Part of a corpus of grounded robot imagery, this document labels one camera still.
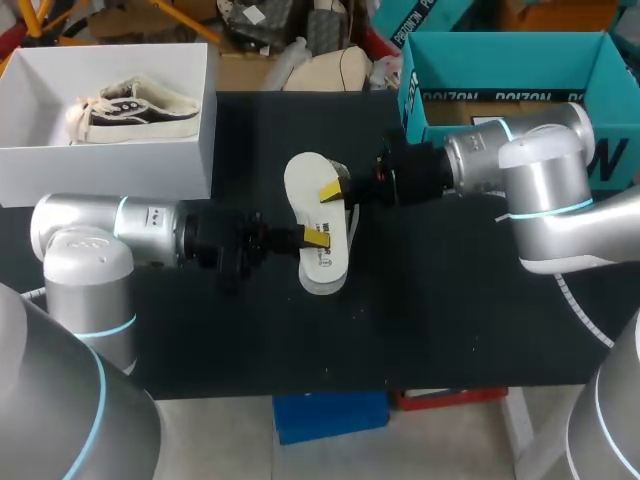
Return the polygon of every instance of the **white cable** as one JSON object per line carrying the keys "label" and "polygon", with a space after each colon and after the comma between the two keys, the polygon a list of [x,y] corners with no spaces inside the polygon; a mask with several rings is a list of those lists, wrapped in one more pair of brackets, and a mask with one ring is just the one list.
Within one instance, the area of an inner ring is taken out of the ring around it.
{"label": "white cable", "polygon": [[574,311],[574,313],[577,315],[577,317],[580,319],[580,321],[584,324],[584,326],[587,327],[589,329],[589,331],[598,340],[600,340],[602,343],[604,343],[607,347],[612,348],[613,347],[613,340],[611,340],[604,333],[602,333],[602,331],[598,327],[596,327],[594,325],[594,323],[587,316],[587,314],[584,313],[584,310],[582,310],[582,308],[580,308],[580,305],[578,305],[578,302],[576,302],[576,299],[573,298],[573,294],[571,293],[571,290],[569,290],[569,287],[567,286],[566,282],[564,281],[564,278],[562,278],[562,275],[560,275],[559,273],[556,273],[553,277],[556,279],[556,282],[558,282],[558,286],[560,287],[560,290],[562,291],[562,294],[564,295],[564,298],[567,300],[567,303],[569,303],[569,306]]}
{"label": "white cable", "polygon": [[25,292],[22,295],[22,298],[24,298],[25,300],[34,300],[38,297],[41,297],[42,295],[45,294],[45,288],[36,288],[35,290],[31,290],[29,292]]}

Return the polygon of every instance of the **robotic arm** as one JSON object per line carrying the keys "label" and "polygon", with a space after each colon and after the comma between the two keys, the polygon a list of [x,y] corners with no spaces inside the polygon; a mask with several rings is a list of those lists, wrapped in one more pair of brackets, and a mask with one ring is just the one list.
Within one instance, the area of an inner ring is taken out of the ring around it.
{"label": "robotic arm", "polygon": [[44,261],[63,231],[99,229],[123,242],[139,265],[180,267],[195,261],[229,279],[245,279],[269,252],[297,255],[300,248],[329,246],[328,234],[298,225],[270,228],[260,214],[207,204],[136,197],[54,194],[42,198],[31,218],[31,246]]}
{"label": "robotic arm", "polygon": [[323,202],[410,205],[453,189],[460,196],[503,190],[523,266],[566,273],[640,260],[640,187],[593,204],[586,165],[591,122],[575,104],[479,125],[432,144],[388,135],[373,175],[341,179]]}

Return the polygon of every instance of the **white shoe box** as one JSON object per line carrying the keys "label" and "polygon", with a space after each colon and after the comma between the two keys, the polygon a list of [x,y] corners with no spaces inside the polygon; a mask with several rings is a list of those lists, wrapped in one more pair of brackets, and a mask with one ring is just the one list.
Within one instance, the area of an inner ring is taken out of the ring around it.
{"label": "white shoe box", "polygon": [[[0,78],[0,205],[49,193],[211,195],[217,51],[204,43],[19,49]],[[71,145],[67,109],[136,74],[201,103],[197,135]]]}

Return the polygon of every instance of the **shoe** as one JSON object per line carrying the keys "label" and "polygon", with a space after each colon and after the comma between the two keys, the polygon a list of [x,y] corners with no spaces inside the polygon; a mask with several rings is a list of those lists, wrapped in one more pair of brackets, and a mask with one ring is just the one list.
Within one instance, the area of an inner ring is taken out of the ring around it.
{"label": "shoe", "polygon": [[79,98],[66,121],[72,143],[117,143],[195,135],[199,113],[196,100],[138,75],[105,88],[98,98]]}
{"label": "shoe", "polygon": [[329,232],[331,247],[300,250],[298,278],[302,287],[314,295],[330,295],[342,288],[349,269],[349,250],[358,225],[359,206],[353,212],[344,201],[320,203],[318,192],[326,182],[348,176],[348,169],[317,153],[292,158],[285,169],[287,198],[299,224]]}

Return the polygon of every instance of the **black tabletop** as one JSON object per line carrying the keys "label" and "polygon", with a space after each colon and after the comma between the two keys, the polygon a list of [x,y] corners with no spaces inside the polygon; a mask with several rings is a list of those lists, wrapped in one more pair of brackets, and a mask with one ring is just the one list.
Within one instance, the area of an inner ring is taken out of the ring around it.
{"label": "black tabletop", "polygon": [[[371,168],[397,127],[395,96],[219,95],[214,197],[292,225],[283,185],[294,155],[314,151]],[[504,200],[448,197],[419,207],[363,207],[344,288],[315,297],[296,261],[272,256],[235,296],[210,272],[134,274],[138,364],[155,398],[586,382],[607,348],[553,277],[520,265]],[[0,210],[0,281],[42,286],[31,209]],[[638,306],[637,266],[566,276],[616,338]]]}

